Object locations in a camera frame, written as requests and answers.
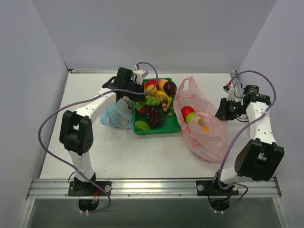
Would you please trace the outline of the pink plastic bag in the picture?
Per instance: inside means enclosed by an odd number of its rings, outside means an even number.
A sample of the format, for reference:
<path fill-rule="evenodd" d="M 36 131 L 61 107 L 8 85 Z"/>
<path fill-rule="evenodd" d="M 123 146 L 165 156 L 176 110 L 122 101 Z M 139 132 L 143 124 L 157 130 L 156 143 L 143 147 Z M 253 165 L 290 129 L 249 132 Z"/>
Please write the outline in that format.
<path fill-rule="evenodd" d="M 195 112 L 189 123 L 182 115 L 186 106 Z M 177 89 L 173 110 L 189 149 L 205 161 L 222 162 L 228 148 L 228 122 L 215 117 L 216 107 L 203 95 L 193 77 L 185 78 Z"/>

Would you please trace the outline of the yellow fake mango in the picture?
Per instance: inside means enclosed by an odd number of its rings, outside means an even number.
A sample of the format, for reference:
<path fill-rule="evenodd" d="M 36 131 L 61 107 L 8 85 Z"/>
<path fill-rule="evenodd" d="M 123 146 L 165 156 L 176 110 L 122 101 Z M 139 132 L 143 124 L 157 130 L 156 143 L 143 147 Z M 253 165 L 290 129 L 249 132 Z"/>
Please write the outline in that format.
<path fill-rule="evenodd" d="M 209 130 L 208 130 L 208 128 L 206 127 L 206 126 L 201 126 L 202 127 L 202 129 L 204 130 L 204 132 L 206 132 L 206 133 L 209 133 Z"/>

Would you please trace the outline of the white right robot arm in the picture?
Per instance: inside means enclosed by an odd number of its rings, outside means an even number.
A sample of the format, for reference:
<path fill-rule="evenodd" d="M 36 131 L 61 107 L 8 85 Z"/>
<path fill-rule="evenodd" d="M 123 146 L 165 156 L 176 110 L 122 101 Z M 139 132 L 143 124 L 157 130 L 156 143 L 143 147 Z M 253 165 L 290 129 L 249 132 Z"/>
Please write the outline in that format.
<path fill-rule="evenodd" d="M 245 130 L 250 131 L 250 139 L 236 157 L 230 168 L 220 167 L 210 184 L 211 190 L 222 194 L 246 179 L 269 181 L 284 156 L 284 148 L 277 145 L 271 129 L 269 110 L 272 106 L 270 97 L 259 93 L 256 85 L 244 88 L 241 101 L 222 98 L 215 115 L 221 121 L 235 120 L 241 115 L 248 118 L 247 125 L 232 140 L 230 151 L 237 138 Z"/>

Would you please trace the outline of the green fake apple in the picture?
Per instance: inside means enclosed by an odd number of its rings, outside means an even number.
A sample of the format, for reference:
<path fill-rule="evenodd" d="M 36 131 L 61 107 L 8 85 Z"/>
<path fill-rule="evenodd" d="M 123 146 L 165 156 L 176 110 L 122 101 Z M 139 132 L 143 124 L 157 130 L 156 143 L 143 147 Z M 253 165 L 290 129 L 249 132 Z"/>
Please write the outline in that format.
<path fill-rule="evenodd" d="M 196 114 L 197 114 L 196 112 L 188 113 L 186 116 L 186 124 L 189 124 Z"/>

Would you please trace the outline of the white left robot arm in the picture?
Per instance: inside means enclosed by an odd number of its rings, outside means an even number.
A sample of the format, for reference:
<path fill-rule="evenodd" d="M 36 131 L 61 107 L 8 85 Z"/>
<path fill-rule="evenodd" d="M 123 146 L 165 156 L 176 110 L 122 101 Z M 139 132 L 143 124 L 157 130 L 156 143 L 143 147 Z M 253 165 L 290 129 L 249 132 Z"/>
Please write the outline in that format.
<path fill-rule="evenodd" d="M 83 107 L 75 111 L 65 111 L 62 116 L 59 141 L 68 150 L 72 163 L 76 167 L 75 186 L 85 195 L 92 195 L 96 190 L 96 175 L 92 169 L 89 149 L 93 145 L 95 120 L 109 106 L 121 98 L 133 102 L 145 101 L 143 79 L 148 75 L 144 69 L 120 67 L 117 75 L 104 83 L 99 93 Z"/>

